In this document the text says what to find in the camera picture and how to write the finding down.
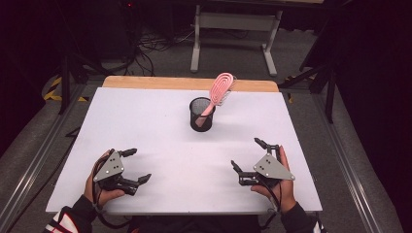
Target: mesh cup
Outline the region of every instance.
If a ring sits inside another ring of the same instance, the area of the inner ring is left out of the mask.
[[[190,109],[190,126],[194,131],[197,132],[206,132],[210,128],[212,128],[212,121],[213,121],[213,113],[216,110],[216,107],[213,108],[212,113],[207,116],[202,116],[203,111],[209,106],[210,99],[205,97],[198,97],[193,99],[190,102],[189,109]],[[199,117],[206,117],[205,122],[201,127],[197,126],[196,120]]]

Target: background desk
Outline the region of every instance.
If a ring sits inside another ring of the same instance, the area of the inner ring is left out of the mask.
[[[102,152],[110,148],[137,148],[137,154],[122,159],[123,176],[135,180],[151,173],[152,177],[139,187],[135,196],[110,202],[109,213],[266,213],[270,202],[251,192],[248,186],[240,186],[230,164],[233,159],[245,171],[253,171],[265,155],[265,150],[254,142],[255,137],[286,148],[296,176],[297,200],[306,211],[320,211],[318,194],[276,84],[239,81],[238,91],[233,91],[224,105],[217,108],[213,127],[198,133],[189,126],[189,102],[208,96],[208,91],[202,89],[209,89],[212,81],[107,78],[104,87],[94,95],[47,212],[57,212],[79,198],[86,177]],[[254,91],[245,91],[248,86]],[[264,86],[260,92],[258,86]]]

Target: human hand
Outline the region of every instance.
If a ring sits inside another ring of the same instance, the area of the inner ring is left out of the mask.
[[[102,156],[109,156],[110,151],[107,150]],[[94,163],[93,169],[91,170],[90,176],[88,176],[87,181],[86,181],[86,187],[85,187],[85,193],[84,196],[91,202],[93,203],[93,186],[95,185],[95,189],[96,189],[96,193],[95,193],[95,199],[99,198],[98,200],[98,206],[99,208],[103,208],[103,206],[110,200],[113,200],[115,198],[121,197],[124,195],[124,191],[123,190],[112,190],[112,191],[107,191],[107,190],[100,190],[100,187],[97,183],[93,182],[93,171],[94,171],[94,167],[97,166],[97,162]]]
[[[282,165],[284,165],[284,167],[290,170],[288,159],[286,158],[285,151],[282,146],[280,146],[279,148],[279,153],[280,153],[280,159],[281,159]],[[266,196],[267,198],[271,197],[266,187],[261,186],[261,185],[253,185],[251,187],[251,191],[255,191],[263,196]],[[290,180],[280,181],[276,186],[272,187],[272,191],[273,193],[275,193],[275,196],[281,203],[280,209],[283,214],[289,211],[291,208],[293,208],[294,205],[296,204],[296,201],[294,200],[294,196],[293,196],[293,181],[290,181]]]

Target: pink hairbrush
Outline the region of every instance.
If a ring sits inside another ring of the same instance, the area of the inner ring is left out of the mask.
[[[232,76],[229,73],[221,73],[213,82],[212,88],[209,91],[210,95],[210,104],[201,114],[203,117],[199,117],[196,120],[196,125],[201,127],[206,120],[206,117],[209,115],[215,106],[221,106],[223,101],[227,98],[231,89],[233,89],[234,82],[236,77]]]

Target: person's arm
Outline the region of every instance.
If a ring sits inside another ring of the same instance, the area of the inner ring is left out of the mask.
[[[288,170],[290,170],[288,159],[286,158],[285,151],[282,146],[280,146],[279,151],[282,165],[284,165]],[[271,197],[269,191],[261,185],[252,186],[251,191],[260,193],[261,195],[266,196],[269,199]],[[282,198],[280,200],[280,212],[282,215],[281,221],[287,232],[326,232],[318,218],[316,216],[306,215],[305,211],[294,199],[293,181],[280,181],[276,186],[272,188],[272,191],[276,195],[278,200]]]
[[[107,155],[109,155],[108,151],[103,154],[103,156]],[[91,172],[86,181],[85,193],[73,205],[73,208],[63,207],[49,222],[44,232],[91,232],[91,223],[97,217],[96,209],[92,204],[92,186],[95,184],[92,179]],[[122,190],[101,190],[98,206],[101,209],[108,201],[123,195]]]

